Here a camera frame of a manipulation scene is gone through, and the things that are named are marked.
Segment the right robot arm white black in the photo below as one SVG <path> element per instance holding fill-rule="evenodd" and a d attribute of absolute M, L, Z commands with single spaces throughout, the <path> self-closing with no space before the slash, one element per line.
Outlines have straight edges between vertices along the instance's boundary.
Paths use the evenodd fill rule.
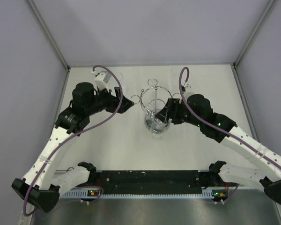
<path fill-rule="evenodd" d="M 281 156 L 250 137 L 229 117 L 215 113 L 203 95 L 191 95 L 186 101 L 169 98 L 155 117 L 163 123 L 197 126 L 207 138 L 234 150 L 255 166 L 250 169 L 216 162 L 209 168 L 212 184 L 233 182 L 249 186 L 281 205 Z"/>

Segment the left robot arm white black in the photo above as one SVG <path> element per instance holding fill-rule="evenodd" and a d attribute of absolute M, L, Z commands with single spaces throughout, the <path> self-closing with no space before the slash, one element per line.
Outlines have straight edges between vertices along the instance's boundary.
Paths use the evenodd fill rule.
<path fill-rule="evenodd" d="M 120 87 L 114 91 L 94 87 L 81 82 L 72 92 L 69 106 L 62 111 L 52 134 L 31 169 L 20 179 L 12 182 L 12 189 L 35 208 L 50 212 L 59 198 L 72 188 L 85 184 L 92 186 L 97 180 L 95 167 L 91 163 L 79 163 L 69 174 L 54 178 L 71 141 L 80 136 L 90 123 L 90 116 L 101 111 L 115 115 L 123 114 L 134 106 L 134 102 L 121 95 Z"/>

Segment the clear removed champagne glass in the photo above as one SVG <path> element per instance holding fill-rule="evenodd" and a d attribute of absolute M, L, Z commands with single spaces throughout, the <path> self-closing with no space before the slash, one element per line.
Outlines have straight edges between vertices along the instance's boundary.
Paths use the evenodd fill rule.
<path fill-rule="evenodd" d="M 170 85 L 173 94 L 178 93 L 179 91 L 178 80 L 179 80 L 180 71 L 181 69 L 177 67 L 172 67 L 170 70 Z"/>

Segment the chrome wire wine glass rack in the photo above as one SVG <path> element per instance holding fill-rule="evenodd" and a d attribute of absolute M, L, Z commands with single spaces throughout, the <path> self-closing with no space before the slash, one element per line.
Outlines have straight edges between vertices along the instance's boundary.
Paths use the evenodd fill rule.
<path fill-rule="evenodd" d="M 134 104 L 140 105 L 142 111 L 145 113 L 145 127 L 150 131 L 152 119 L 156 119 L 155 114 L 165 107 L 167 100 L 172 98 L 174 94 L 168 88 L 161 86 L 155 78 L 148 79 L 147 84 L 147 88 L 142 89 L 140 94 L 132 95 L 130 99 Z"/>

